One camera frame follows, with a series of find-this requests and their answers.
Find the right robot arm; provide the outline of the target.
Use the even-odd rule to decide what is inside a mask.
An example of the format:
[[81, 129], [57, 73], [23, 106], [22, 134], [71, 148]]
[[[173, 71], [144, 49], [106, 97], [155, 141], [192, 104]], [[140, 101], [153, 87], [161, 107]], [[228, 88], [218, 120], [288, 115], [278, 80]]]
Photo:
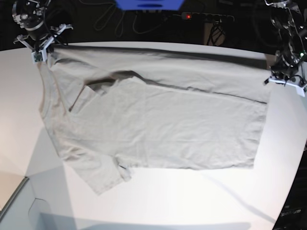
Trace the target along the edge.
[[21, 43], [30, 49], [34, 63], [47, 61], [54, 43], [68, 45], [61, 35], [73, 29], [72, 19], [67, 7], [59, 0], [17, 0], [12, 6], [12, 18], [26, 31], [13, 43]]

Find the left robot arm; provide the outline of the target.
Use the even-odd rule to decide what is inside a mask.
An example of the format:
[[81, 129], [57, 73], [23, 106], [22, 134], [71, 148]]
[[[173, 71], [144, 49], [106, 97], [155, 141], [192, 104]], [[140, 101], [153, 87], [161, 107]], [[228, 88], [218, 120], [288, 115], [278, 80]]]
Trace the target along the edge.
[[253, 26], [259, 40], [266, 46], [277, 48], [275, 61], [270, 65], [270, 82], [296, 89], [299, 96], [307, 95], [307, 78], [304, 62], [307, 60], [307, 20], [304, 18], [298, 3], [293, 0], [265, 0], [271, 9], [270, 21], [278, 32], [278, 43], [267, 44], [256, 26], [256, 10], [261, 1], [256, 0], [253, 7]]

